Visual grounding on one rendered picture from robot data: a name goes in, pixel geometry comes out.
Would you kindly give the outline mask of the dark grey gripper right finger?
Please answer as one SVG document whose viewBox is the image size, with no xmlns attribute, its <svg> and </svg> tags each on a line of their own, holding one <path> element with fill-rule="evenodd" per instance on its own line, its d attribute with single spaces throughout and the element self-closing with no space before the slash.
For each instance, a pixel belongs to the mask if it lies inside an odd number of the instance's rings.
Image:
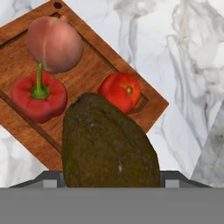
<svg viewBox="0 0 224 224">
<path fill-rule="evenodd" d="M 160 186 L 163 188 L 208 188 L 208 185 L 190 180 L 179 171 L 161 171 Z"/>
</svg>

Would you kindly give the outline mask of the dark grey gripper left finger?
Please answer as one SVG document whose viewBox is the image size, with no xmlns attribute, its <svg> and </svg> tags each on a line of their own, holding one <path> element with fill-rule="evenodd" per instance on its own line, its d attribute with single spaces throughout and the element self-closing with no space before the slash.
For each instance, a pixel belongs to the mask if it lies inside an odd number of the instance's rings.
<svg viewBox="0 0 224 224">
<path fill-rule="evenodd" d="M 35 179 L 13 185 L 12 188 L 65 188 L 63 171 L 42 171 Z"/>
</svg>

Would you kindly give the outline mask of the dark green avocado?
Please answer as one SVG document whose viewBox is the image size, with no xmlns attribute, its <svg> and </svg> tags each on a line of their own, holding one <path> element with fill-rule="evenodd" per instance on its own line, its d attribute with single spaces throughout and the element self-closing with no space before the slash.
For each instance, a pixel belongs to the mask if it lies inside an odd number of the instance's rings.
<svg viewBox="0 0 224 224">
<path fill-rule="evenodd" d="M 68 187 L 159 187 L 158 155 L 142 128 L 98 94 L 85 93 L 63 119 Z"/>
</svg>

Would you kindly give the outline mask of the red bell pepper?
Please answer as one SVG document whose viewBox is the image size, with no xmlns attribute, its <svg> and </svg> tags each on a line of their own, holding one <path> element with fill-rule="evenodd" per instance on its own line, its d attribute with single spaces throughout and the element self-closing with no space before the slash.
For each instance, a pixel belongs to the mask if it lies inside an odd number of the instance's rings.
<svg viewBox="0 0 224 224">
<path fill-rule="evenodd" d="M 45 123 L 61 115 L 67 106 L 63 83 L 43 71 L 38 63 L 36 73 L 19 79 L 11 90 L 11 99 L 35 123 Z"/>
</svg>

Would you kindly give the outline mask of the red tomato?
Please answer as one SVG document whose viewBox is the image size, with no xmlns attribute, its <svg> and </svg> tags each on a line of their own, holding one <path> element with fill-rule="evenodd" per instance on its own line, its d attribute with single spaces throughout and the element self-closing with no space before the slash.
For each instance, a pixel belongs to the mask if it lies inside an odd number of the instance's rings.
<svg viewBox="0 0 224 224">
<path fill-rule="evenodd" d="M 100 85 L 98 93 L 128 114 L 139 102 L 141 89 L 128 73 L 112 73 Z"/>
</svg>

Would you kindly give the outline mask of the brown wooden cutting board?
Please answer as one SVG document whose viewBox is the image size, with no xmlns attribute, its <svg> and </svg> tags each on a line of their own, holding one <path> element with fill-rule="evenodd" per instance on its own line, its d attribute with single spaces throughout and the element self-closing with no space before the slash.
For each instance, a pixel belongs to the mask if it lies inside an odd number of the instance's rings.
<svg viewBox="0 0 224 224">
<path fill-rule="evenodd" d="M 37 69 L 28 51 L 27 31 L 29 24 L 42 16 L 67 17 L 84 42 L 78 66 L 56 75 L 66 87 L 68 100 L 72 102 L 85 92 L 97 91 L 109 74 L 132 74 L 141 88 L 141 99 L 129 117 L 143 130 L 149 130 L 168 102 L 61 0 L 50 0 L 0 28 L 0 124 L 48 169 L 62 168 L 63 117 L 36 124 L 19 111 L 11 99 L 13 84 Z"/>
</svg>

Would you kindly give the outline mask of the pink onion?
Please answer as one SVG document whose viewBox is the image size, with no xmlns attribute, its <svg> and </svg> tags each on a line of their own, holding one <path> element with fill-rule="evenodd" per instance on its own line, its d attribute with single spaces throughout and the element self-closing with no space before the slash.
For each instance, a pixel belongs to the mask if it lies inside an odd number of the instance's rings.
<svg viewBox="0 0 224 224">
<path fill-rule="evenodd" d="M 29 26 L 27 40 L 32 57 L 49 73 L 70 70 L 82 56 L 81 36 L 64 17 L 34 20 Z"/>
</svg>

